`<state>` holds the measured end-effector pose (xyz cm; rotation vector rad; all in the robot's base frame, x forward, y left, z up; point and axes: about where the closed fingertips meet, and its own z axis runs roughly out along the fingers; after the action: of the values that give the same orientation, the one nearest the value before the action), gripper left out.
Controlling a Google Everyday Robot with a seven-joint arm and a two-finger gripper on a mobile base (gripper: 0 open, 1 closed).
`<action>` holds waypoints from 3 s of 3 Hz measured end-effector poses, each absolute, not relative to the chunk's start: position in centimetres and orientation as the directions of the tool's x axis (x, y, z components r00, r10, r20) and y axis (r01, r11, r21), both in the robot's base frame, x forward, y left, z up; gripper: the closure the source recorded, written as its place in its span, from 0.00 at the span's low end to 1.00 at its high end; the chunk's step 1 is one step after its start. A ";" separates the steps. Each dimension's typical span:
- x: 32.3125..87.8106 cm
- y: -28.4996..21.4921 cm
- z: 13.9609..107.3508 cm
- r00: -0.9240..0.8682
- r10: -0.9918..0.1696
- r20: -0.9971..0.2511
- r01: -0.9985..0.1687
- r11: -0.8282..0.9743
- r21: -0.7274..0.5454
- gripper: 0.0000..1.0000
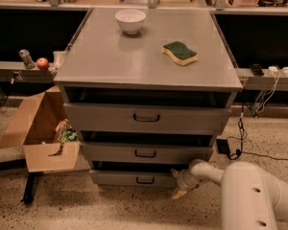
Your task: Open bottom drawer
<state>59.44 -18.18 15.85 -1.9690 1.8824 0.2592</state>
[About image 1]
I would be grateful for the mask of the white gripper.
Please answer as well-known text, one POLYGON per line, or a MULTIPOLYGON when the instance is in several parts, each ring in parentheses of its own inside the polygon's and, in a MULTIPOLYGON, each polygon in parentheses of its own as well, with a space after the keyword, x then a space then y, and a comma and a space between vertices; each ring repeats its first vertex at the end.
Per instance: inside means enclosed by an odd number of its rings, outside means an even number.
POLYGON ((185 196, 188 191, 191 191, 200 186, 200 178, 190 170, 177 171, 175 169, 170 170, 172 176, 177 179, 177 185, 179 189, 176 189, 171 198, 178 199, 185 196))

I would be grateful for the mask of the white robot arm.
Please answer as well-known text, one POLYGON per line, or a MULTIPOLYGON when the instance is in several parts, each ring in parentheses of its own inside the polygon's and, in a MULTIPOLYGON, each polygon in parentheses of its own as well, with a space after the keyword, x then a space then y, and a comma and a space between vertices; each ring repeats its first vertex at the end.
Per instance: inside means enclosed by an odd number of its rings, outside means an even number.
POLYGON ((196 159, 182 171, 171 170, 177 187, 173 199, 211 181, 221 189, 222 230, 277 230, 288 221, 288 183, 249 162, 226 169, 196 159))

